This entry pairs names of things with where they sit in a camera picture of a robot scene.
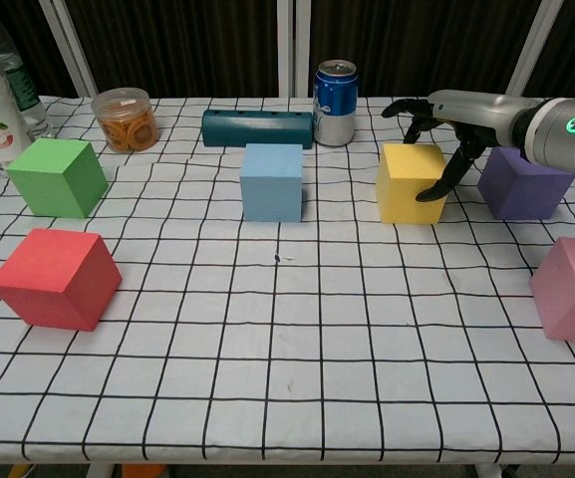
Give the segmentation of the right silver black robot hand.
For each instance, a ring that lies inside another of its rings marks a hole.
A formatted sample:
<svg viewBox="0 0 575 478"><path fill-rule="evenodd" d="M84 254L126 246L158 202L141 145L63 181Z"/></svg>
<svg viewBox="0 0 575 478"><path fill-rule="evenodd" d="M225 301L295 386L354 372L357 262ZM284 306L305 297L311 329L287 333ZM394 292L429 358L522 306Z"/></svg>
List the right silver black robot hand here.
<svg viewBox="0 0 575 478"><path fill-rule="evenodd" d="M382 116L401 113L412 116L404 143L413 144L421 133L444 123L450 125L459 147L445 166L441 178L416 196L418 202L446 197L462 180L474 162L489 147L513 146L513 127L523 112L537 101L499 94L439 90L426 99L398 99L387 106Z"/></svg>

